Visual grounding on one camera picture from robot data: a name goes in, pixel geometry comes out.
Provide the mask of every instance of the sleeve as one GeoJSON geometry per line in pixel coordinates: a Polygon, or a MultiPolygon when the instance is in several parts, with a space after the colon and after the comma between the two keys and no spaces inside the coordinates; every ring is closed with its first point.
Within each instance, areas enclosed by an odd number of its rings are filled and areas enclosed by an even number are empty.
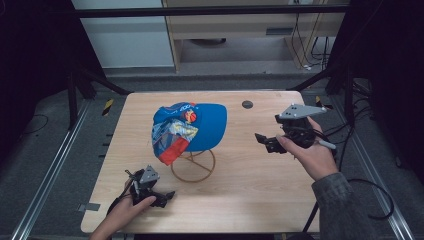
{"type": "Polygon", "coordinates": [[[377,239],[370,219],[342,173],[312,184],[320,209],[321,239],[377,239]]]}

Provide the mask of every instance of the white wall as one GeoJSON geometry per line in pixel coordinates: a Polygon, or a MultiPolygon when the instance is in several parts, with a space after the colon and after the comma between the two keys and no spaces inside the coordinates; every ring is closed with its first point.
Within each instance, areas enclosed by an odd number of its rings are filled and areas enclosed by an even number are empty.
{"type": "MultiPolygon", "coordinates": [[[[162,7],[160,0],[72,0],[76,9],[162,7]]],[[[164,17],[81,19],[103,68],[173,67],[164,17]]]]}

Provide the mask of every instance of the hat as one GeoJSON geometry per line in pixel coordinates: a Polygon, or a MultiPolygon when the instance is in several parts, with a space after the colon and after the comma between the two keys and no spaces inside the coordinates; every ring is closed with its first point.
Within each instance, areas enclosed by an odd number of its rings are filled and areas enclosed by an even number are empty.
{"type": "Polygon", "coordinates": [[[227,109],[220,104],[180,102],[161,107],[153,116],[153,151],[170,165],[183,152],[205,151],[218,145],[226,126],[227,109]]]}

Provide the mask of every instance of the person's left hand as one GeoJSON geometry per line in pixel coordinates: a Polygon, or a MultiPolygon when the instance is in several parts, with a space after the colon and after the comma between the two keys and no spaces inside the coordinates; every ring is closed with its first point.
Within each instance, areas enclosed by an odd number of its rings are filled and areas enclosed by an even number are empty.
{"type": "Polygon", "coordinates": [[[108,239],[112,236],[112,234],[130,223],[135,217],[146,211],[155,200],[155,196],[150,196],[133,206],[131,195],[123,197],[100,223],[96,230],[94,230],[90,239],[108,239]]]}

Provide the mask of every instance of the cap brim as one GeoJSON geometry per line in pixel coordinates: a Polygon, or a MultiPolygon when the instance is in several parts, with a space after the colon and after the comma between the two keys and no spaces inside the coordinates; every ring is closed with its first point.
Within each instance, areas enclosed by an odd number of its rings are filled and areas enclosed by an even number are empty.
{"type": "Polygon", "coordinates": [[[227,109],[214,103],[196,104],[202,111],[201,124],[196,137],[185,151],[199,152],[214,148],[221,141],[227,126],[227,109]]]}

